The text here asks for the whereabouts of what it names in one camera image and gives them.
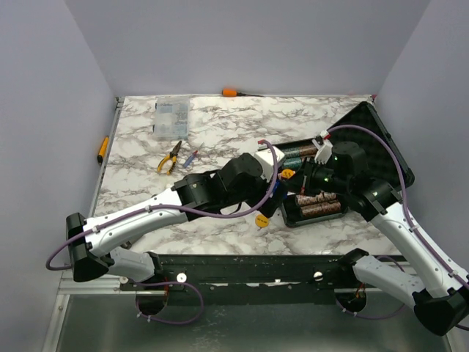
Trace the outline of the black poker set case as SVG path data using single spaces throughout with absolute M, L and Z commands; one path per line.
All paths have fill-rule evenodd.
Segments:
M 287 196 L 281 203 L 280 209 L 284 223 L 288 227 L 299 227 L 318 221 L 325 221 L 342 217 L 352 210 L 369 221 L 378 213 L 384 213 L 386 208 L 401 197 L 399 191 L 410 187 L 415 181 L 415 175 L 407 165 L 405 159 L 388 133 L 377 111 L 372 104 L 360 102 L 338 122 L 328 129 L 330 142 L 334 146 L 339 142 L 355 142 L 366 152 L 369 170 L 364 177 L 354 179 L 346 194 L 336 194 L 341 203 L 341 213 L 324 214 L 311 219 L 305 219 L 300 214 L 300 208 L 295 204 L 296 195 L 314 197 L 320 194 L 296 194 L 292 192 L 292 177 L 282 180 L 287 188 Z M 278 144 L 281 151 L 290 147 L 301 147 L 313 144 L 310 139 Z

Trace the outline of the brown 100 chip roll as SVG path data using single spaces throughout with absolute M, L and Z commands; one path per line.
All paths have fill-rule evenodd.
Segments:
M 321 204 L 307 205 L 300 208 L 300 214 L 305 219 L 316 218 L 323 213 Z
M 341 203 L 339 201 L 320 203 L 324 214 L 341 213 Z

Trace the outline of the blue small blind button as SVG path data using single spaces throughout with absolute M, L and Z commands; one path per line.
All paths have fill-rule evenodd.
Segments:
M 279 180 L 276 184 L 276 193 L 284 193 L 286 191 L 286 187 L 284 182 Z

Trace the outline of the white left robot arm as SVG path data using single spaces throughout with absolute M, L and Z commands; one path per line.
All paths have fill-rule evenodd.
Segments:
M 88 282 L 113 274 L 126 276 L 148 290 L 157 288 L 163 273 L 156 256 L 138 254 L 122 245 L 148 232 L 201 217 L 234 218 L 234 214 L 221 211 L 240 203 L 272 215 L 277 206 L 274 168 L 284 159 L 277 148 L 243 153 L 221 169 L 186 175 L 171 188 L 124 210 L 93 218 L 69 215 L 66 229 L 74 281 Z

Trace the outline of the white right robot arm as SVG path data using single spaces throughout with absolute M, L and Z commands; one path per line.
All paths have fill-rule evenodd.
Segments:
M 403 198 L 387 181 L 372 177 L 366 152 L 354 142 L 332 148 L 331 160 L 306 160 L 286 181 L 289 191 L 313 196 L 320 191 L 343 198 L 350 209 L 381 231 L 416 272 L 408 275 L 365 251 L 348 253 L 337 269 L 345 287 L 363 282 L 411 308 L 430 332 L 443 336 L 468 316 L 468 273 L 411 219 Z

